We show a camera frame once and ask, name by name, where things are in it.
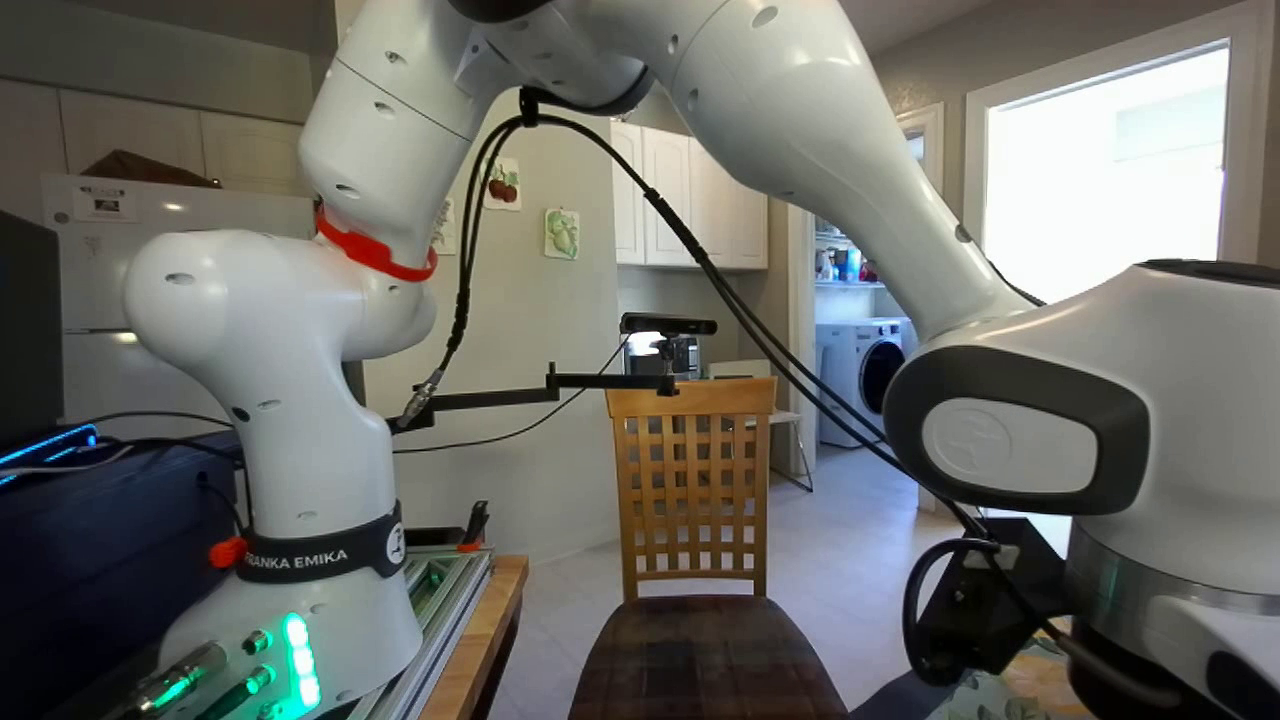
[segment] white cabinet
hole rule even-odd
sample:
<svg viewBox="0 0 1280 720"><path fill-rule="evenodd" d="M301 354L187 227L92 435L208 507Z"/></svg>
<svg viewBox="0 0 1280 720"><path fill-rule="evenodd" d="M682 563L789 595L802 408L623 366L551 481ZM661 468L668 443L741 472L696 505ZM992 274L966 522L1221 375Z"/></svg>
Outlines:
<svg viewBox="0 0 1280 720"><path fill-rule="evenodd" d="M292 193L306 198L296 125L250 117L202 117L208 179L241 193Z"/></svg>
<svg viewBox="0 0 1280 720"><path fill-rule="evenodd" d="M686 215L720 268L769 268L769 201L735 186L694 138L612 125L612 144ZM694 268L682 238L612 167L616 266Z"/></svg>
<svg viewBox="0 0 1280 720"><path fill-rule="evenodd" d="M119 97L66 97L70 167L83 171L124 149L205 175L202 114Z"/></svg>
<svg viewBox="0 0 1280 720"><path fill-rule="evenodd" d="M66 167L58 94L0 79L0 214L40 226L40 175Z"/></svg>

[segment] floor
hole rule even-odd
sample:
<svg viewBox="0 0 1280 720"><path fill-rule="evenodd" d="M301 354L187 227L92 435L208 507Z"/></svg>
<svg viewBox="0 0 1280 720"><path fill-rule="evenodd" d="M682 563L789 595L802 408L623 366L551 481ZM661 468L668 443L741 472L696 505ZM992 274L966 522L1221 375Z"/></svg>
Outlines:
<svg viewBox="0 0 1280 720"><path fill-rule="evenodd" d="M906 577L927 546L959 534L915 507L915 486L867 451L822 457L816 492L771 488L771 602L809 632L847 707L907 667ZM537 563L494 718L567 718L586 657L616 606L616 546Z"/></svg>

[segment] chair backrest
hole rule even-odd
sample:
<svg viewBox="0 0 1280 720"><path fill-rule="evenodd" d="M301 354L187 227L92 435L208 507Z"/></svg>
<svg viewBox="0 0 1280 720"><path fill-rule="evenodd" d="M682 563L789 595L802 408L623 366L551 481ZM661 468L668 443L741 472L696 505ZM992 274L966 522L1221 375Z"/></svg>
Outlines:
<svg viewBox="0 0 1280 720"><path fill-rule="evenodd" d="M623 602L642 581L748 581L769 591L771 381L676 397L605 391L616 449Z"/></svg>

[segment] refrigerator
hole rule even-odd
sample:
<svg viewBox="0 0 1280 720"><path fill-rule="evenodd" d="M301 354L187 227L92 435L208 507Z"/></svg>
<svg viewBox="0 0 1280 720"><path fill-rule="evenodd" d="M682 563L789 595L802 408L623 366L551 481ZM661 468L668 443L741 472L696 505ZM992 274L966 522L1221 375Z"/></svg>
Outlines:
<svg viewBox="0 0 1280 720"><path fill-rule="evenodd" d="M45 175L45 226L60 246L66 424L111 411L230 416L194 375L154 356L128 330L124 274L159 232L256 227L314 238L307 198L264 198L104 175ZM111 422L104 435L194 435L194 422Z"/></svg>

